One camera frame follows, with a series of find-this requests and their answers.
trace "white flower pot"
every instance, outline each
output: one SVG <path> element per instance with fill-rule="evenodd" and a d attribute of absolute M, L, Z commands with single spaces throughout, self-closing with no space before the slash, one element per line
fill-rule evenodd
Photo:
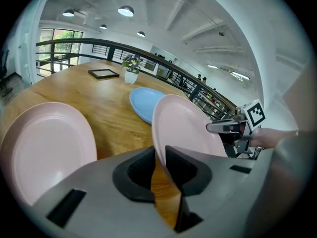
<path fill-rule="evenodd" d="M 129 83 L 129 84 L 134 84 L 135 81 L 137 80 L 139 74 L 126 71 L 124 75 L 124 82 Z"/>

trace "black railing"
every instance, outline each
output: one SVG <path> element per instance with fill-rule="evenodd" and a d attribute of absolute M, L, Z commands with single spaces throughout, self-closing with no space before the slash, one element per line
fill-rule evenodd
<path fill-rule="evenodd" d="M 90 44 L 93 45 L 91 54 L 61 52 L 55 49 L 55 44 Z M 39 52 L 36 54 L 47 54 L 50 58 L 45 60 L 36 60 L 38 75 L 45 77 L 65 68 L 75 66 L 71 60 L 78 57 L 87 57 L 98 60 L 108 60 L 122 64 L 127 55 L 139 55 L 141 62 L 140 71 L 150 76 L 158 78 L 178 89 L 181 89 L 185 95 L 196 104 L 211 120 L 228 119 L 232 117 L 236 106 L 221 94 L 215 92 L 207 85 L 203 84 L 196 77 L 183 70 L 182 68 L 170 63 L 163 58 L 155 56 L 144 50 L 107 40 L 90 38 L 70 38 L 50 40 L 37 43 L 36 46 L 50 45 L 50 52 Z M 151 72 L 157 69 L 156 75 Z"/>

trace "white ceiling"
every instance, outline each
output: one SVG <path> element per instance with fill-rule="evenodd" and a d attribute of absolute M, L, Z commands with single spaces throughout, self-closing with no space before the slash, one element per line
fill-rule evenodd
<path fill-rule="evenodd" d="M 134 8 L 132 18 L 117 12 L 123 5 Z M 159 29 L 159 34 L 163 31 L 166 35 L 163 39 L 168 40 L 166 37 L 172 36 L 171 40 L 177 39 L 179 43 L 186 45 L 202 66 L 214 64 L 249 76 L 253 80 L 254 74 L 244 48 L 211 0 L 48 0 L 41 19 L 82 25 L 84 15 L 73 18 L 61 16 L 68 8 L 93 16 L 90 25 L 95 29 L 102 23 L 110 29 L 111 25 L 118 25 L 120 22 L 127 27 L 129 24 L 138 24 L 146 26 L 145 29 Z M 146 38 L 151 41 L 151 36 L 146 35 Z M 168 48 L 170 44 L 166 41 L 160 47 L 173 53 Z"/>

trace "table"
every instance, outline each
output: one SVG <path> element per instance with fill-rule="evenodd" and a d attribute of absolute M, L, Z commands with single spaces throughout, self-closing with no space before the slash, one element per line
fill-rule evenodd
<path fill-rule="evenodd" d="M 111 69 L 120 77 L 97 80 L 88 74 L 90 69 Z M 149 87 L 165 94 L 186 96 L 181 90 L 141 72 L 135 84 L 124 83 L 123 72 L 121 65 L 103 60 L 77 65 L 42 79 L 5 107 L 0 116 L 1 142 L 11 123 L 28 108 L 44 102 L 62 102 L 79 110 L 87 119 L 95 137 L 98 159 L 153 145 L 151 126 L 130 106 L 131 90 Z M 180 191 L 169 181 L 158 159 L 151 191 L 156 196 L 158 212 L 174 228 Z"/>

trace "pink plate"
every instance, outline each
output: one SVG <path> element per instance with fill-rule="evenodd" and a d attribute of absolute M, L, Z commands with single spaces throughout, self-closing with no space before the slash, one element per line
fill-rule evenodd
<path fill-rule="evenodd" d="M 218 133 L 206 130 L 211 121 L 195 104 L 177 95 L 166 95 L 155 106 L 152 121 L 154 147 L 163 166 L 166 145 L 227 157 Z"/>
<path fill-rule="evenodd" d="M 96 144 L 87 120 L 75 108 L 57 102 L 23 112 L 0 149 L 0 167 L 13 195 L 29 205 L 95 160 Z"/>

